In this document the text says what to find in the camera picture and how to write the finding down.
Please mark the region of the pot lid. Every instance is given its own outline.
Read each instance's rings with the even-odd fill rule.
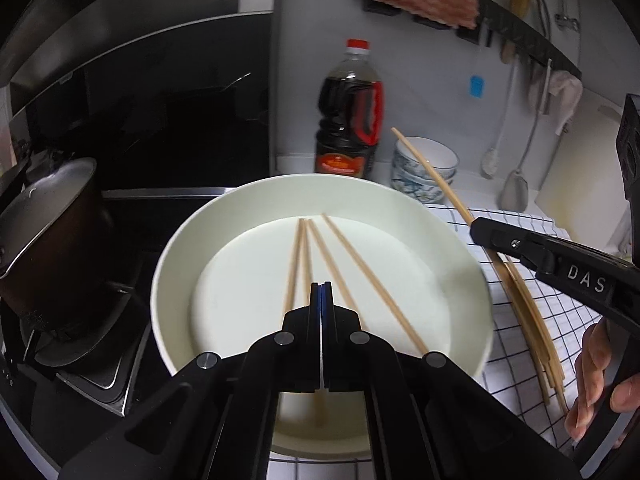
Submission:
[[[78,158],[20,193],[0,214],[0,278],[76,199],[95,173],[92,158]]]

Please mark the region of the white checkered towel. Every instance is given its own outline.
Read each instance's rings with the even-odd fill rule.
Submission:
[[[563,451],[568,449],[572,441],[564,430],[564,416],[556,394],[551,397],[551,404],[545,406],[520,325],[484,250],[472,242],[469,227],[455,209],[430,205],[429,210],[447,222],[468,245],[469,251],[480,262],[489,283],[494,304],[494,348],[478,383],[552,446]],[[539,216],[487,209],[471,209],[471,213],[476,217],[485,216],[535,232],[569,238],[567,232],[557,228],[552,220]],[[516,264],[516,267],[536,300],[556,345],[565,375],[564,394],[566,402],[571,406],[578,395],[574,361],[580,352],[582,334],[590,324],[600,319],[600,315],[539,282],[521,264]],[[373,480],[374,475],[370,459],[314,462],[271,453],[267,479]]]

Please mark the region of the human hand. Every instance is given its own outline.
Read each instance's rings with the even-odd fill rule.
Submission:
[[[584,437],[595,415],[594,405],[604,391],[604,370],[611,361],[611,346],[607,336],[606,320],[591,325],[582,336],[582,352],[575,359],[578,397],[564,421],[564,427],[575,441]],[[634,412],[640,407],[640,374],[623,381],[610,400],[617,413]],[[625,435],[621,436],[619,446]]]

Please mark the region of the stacked bowls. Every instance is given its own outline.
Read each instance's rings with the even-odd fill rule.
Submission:
[[[407,140],[426,158],[451,185],[458,169],[458,156],[444,144],[424,137]],[[391,163],[391,187],[423,204],[442,202],[444,193],[427,174],[411,152],[398,140]]]

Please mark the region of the black stovetop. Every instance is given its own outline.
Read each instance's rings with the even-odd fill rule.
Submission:
[[[209,200],[203,197],[163,197],[106,201],[118,237],[132,244],[144,260],[135,289],[145,304],[147,316],[151,279],[162,248],[178,226]],[[159,355],[150,325],[148,321],[145,323],[146,330],[140,334],[145,338],[145,344],[136,346],[142,357],[138,357],[137,376],[127,394],[131,413],[170,376]],[[104,355],[97,353],[92,358],[96,361],[106,359],[105,362],[112,366],[111,352],[120,351],[116,342],[109,342],[107,336],[101,345],[97,349]],[[96,372],[95,367],[87,368],[85,361],[86,358],[66,370],[89,381],[99,383],[104,380],[105,370]],[[0,397],[26,430],[28,438],[58,466],[120,420],[116,413],[89,400],[63,381],[63,374],[47,378],[21,365],[17,375],[8,376],[6,363],[1,357],[0,365],[3,370]]]

